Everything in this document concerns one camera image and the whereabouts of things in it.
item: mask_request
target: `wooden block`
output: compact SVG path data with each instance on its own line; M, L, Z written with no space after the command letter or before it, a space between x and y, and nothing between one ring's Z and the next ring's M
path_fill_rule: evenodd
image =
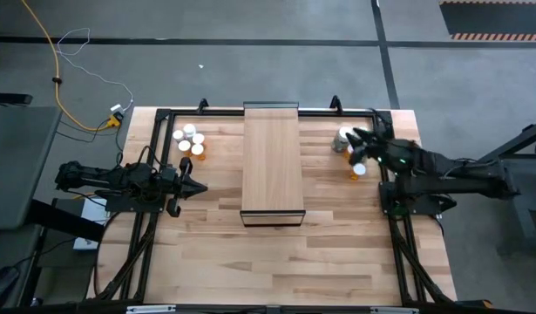
M247 109L243 210L304 209L296 109Z

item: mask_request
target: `black metal frame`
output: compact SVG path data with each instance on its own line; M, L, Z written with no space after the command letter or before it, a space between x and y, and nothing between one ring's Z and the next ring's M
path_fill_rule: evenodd
M262 104L267 104L267 103L290 104L290 102L267 102L267 101L265 102L262 101L261 103ZM386 131L384 132L385 134L387 134L389 137L394 136L390 111L378 111L378 112L345 111L343 110L341 101L339 100L337 96L333 97L329 108L333 110L328 110L328 109L316 110L316 109L299 108L298 114L299 114L299 117L370 118L372 120L372 125L375 130L385 129ZM244 116L244 110L245 110L244 106L242 108L239 107L235 109L211 108L209 104L207 103L207 100L205 99L201 100L200 105L198 106L197 109L184 109L184 108L158 109L155 114L152 138L150 140L149 146L153 150L156 150L158 146L158 141L159 141L159 130L161 129L161 125L166 121L167 123L166 133L165 133L165 138L163 142L163 150L161 153L160 161L161 163L167 163L169 150L171 146L171 139L172 139L171 133L173 132L174 122L177 116ZM153 164L153 158L150 155L148 155L147 162L150 165ZM380 166L380 173L382 176L382 181L390 180L388 171L383 166ZM129 247L129 253L128 253L129 258L130 257L133 258L135 249L140 244L139 234L140 234L141 227L142 227L143 217L144 217L144 214L142 213L136 214L136 219L134 220L134 225L133 225L133 230L132 230L132 239L130 241L130 247ZM152 230L153 234L155 232L157 221L158 221L158 214L151 214L150 221L147 226L147 230ZM399 233L392 232L392 230L397 228L397 220L393 216L388 215L388 221L390 225L391 242L392 242L394 260L396 264L397 278L398 278L398 284L399 284L399 293L401 296L402 304L405 305L409 301L412 301L412 298L410 297L409 291L407 288L407 279L405 276L404 263L403 263L403 258L402 258L402 250L401 250L402 237ZM406 245L408 246L410 253L412 254L413 261L418 263L415 236L414 236L414 231L413 231L410 217L407 215L406 218L403 220L403 222L404 222L405 234L407 235L404 241ZM151 262L152 252L153 252L153 241L151 241L149 245L147 245L146 250L144 252L143 262L142 262L140 276L139 276L138 288L134 295L134 298L141 300L141 301L143 301L143 297L146 292L146 282L147 282L147 276L149 273L149 266ZM129 270L129 273L127 274L126 279L124 283L122 284L122 289L120 292L121 299L128 298L131 278L132 278L132 270ZM417 300L425 301L424 288L418 275L415 275L415 282L416 282L416 289L417 289Z
M518 236L511 236L501 243L497 251L502 256L510 254L536 252L536 191L533 184L536 180L536 154L518 154L525 147L536 144L536 124L525 127L521 133L504 145L483 156L479 161L501 159L514 176L521 195L510 200L514 213L514 221L519 223ZM527 178L519 178L518 174L530 174Z

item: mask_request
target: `desk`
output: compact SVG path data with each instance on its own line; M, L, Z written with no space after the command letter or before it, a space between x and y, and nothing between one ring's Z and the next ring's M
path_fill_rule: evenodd
M134 108L125 145L126 162L136 161L149 143L156 109ZM396 137L419 141L414 112L391 113ZM192 177L207 184L209 190L183 201L179 218L159 216L146 303L401 303L390 228L379 207L379 168L369 160L367 174L352 181L344 157L329 147L339 126L371 128L368 119L299 118L307 214L300 228L279 229L246 229L239 217L243 117L179 116L175 128L186 123L195 124L206 135L207 158L193 162ZM169 161L178 165L181 155L174 142L170 152ZM134 214L120 214L105 233L98 260L101 288L126 259L133 218ZM421 264L444 293L455 299L439 226L425 216L413 216L412 220ZM132 278L135 287L138 271Z
M0 229L24 224L60 114L56 107L0 108Z

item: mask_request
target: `wooden board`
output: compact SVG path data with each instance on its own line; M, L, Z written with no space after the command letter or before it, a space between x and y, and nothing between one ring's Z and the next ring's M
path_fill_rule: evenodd
M296 109L246 109L242 209L303 209L301 149ZM297 218L247 218L256 224L292 223Z
M134 108L126 162L136 161L149 143L156 109ZM413 111L391 113L398 138L420 141ZM283 229L242 226L243 118L176 118L176 127L186 123L206 135L207 158L194 163L192 177L209 190L183 201L180 218L160 216L146 303L400 304L390 229L377 197L377 164L369 161L367 174L351 181L346 160L329 147L339 126L371 128L367 119L299 118L307 214L300 228ZM171 152L169 160L177 165L181 156L174 145ZM119 215L105 233L98 260L101 289L126 259L133 217ZM421 264L455 299L439 226L414 216L413 228ZM405 269L414 296L412 272Z

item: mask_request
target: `yellow cable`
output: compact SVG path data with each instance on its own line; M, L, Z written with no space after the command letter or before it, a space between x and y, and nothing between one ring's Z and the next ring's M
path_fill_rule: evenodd
M39 19L35 15L35 12L33 12L31 7L25 2L25 0L21 0L21 1L24 4L25 9L27 9L27 11L29 11L29 13L31 14L31 16L33 17L35 22L37 22L37 24L39 25L39 28L41 29L41 31L43 31L44 35L47 37L47 41L49 42L49 45L51 46L51 49L52 49L52 55L55 58L55 69L56 69L55 77L57 79L60 79L60 70L59 70L59 66L58 66L58 55L57 55L57 50L55 49L55 45L52 43L51 37L49 36L49 33L47 32L47 30L44 28L43 24L41 24L41 21L39 21ZM66 116L68 116L68 118L70 118L72 120L72 122L76 123L79 127L83 128L86 131L93 131L93 132L103 131L103 130L105 130L105 129L110 127L109 125L102 126L100 128L84 126L79 121L77 121L74 117L72 117L72 115L66 110L66 108L64 108L64 106L60 102L60 97L58 95L58 82L55 82L55 100L57 101L57 105L58 105L58 107L60 107L60 110L62 110L62 112L64 114L66 114Z
M95 196L95 193L85 193L84 195L85 195L85 197L93 197L93 196ZM72 199L77 200L77 199L81 199L82 197L84 197L84 196L76 195L76 196L72 197Z

